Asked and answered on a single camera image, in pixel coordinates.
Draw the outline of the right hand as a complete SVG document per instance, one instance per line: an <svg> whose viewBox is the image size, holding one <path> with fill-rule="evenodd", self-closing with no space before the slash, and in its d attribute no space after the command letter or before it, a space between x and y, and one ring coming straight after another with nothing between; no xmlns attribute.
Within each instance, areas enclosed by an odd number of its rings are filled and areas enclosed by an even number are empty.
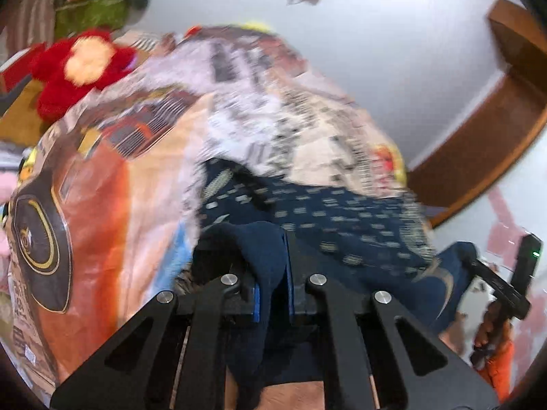
<svg viewBox="0 0 547 410"><path fill-rule="evenodd" d="M512 317L500 300L495 300L488 305L482 323L478 327L470 355L471 364L476 370L485 367L487 360L500 354L511 342L513 329L511 320Z"/></svg>

